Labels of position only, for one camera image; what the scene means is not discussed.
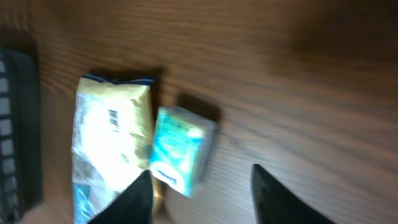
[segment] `wood grain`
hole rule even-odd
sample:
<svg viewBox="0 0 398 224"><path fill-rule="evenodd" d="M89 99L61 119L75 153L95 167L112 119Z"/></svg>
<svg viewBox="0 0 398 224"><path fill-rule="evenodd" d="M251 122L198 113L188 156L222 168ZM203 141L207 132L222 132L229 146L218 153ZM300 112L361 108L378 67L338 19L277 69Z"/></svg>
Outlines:
<svg viewBox="0 0 398 224"><path fill-rule="evenodd" d="M47 203L42 203L24 214L19 224L53 224L63 223L56 211Z"/></svg>
<svg viewBox="0 0 398 224"><path fill-rule="evenodd" d="M223 113L193 199L156 223L255 223L259 163L337 223L398 219L398 5L394 1L36 0L45 199L72 222L70 138L79 76L164 67Z"/></svg>

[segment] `barcode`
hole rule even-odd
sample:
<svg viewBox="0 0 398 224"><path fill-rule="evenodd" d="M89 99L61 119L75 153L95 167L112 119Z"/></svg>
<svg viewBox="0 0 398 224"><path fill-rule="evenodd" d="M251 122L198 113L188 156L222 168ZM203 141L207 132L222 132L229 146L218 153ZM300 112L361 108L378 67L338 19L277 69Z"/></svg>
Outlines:
<svg viewBox="0 0 398 224"><path fill-rule="evenodd" d="M109 123L112 126L112 131L119 132L119 113L114 110L108 110Z"/></svg>

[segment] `plastic bag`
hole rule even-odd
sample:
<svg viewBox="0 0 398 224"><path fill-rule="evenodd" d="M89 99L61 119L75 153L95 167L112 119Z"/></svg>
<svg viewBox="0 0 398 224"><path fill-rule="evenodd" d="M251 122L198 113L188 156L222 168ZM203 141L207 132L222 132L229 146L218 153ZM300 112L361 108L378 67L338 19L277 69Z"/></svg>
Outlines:
<svg viewBox="0 0 398 224"><path fill-rule="evenodd" d="M80 78L72 139L75 223L90 221L149 168L152 83Z"/></svg>

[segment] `printed label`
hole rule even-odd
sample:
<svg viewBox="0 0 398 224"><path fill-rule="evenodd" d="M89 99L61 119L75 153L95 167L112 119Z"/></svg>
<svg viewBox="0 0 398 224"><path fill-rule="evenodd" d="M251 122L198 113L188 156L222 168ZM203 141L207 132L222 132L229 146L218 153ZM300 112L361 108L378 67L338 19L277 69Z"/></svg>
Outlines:
<svg viewBox="0 0 398 224"><path fill-rule="evenodd" d="M185 181L174 167L164 162L155 162L150 170L156 178L169 184L176 191L181 193L185 191Z"/></svg>
<svg viewBox="0 0 398 224"><path fill-rule="evenodd" d="M87 223L93 216L93 211L88 201L90 186L87 184L73 183L73 206L75 211L75 223Z"/></svg>
<svg viewBox="0 0 398 224"><path fill-rule="evenodd" d="M112 126L111 130L119 132L119 113L115 110L108 110L109 124Z"/></svg>

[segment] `blue packaging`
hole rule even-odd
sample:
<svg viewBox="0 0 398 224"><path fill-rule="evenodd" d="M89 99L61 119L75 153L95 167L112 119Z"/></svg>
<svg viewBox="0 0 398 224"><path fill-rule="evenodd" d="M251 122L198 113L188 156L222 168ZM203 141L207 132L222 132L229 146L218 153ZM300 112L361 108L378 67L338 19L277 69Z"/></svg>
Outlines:
<svg viewBox="0 0 398 224"><path fill-rule="evenodd" d="M150 170L159 180L192 197L205 168L216 123L180 107L160 107Z"/></svg>

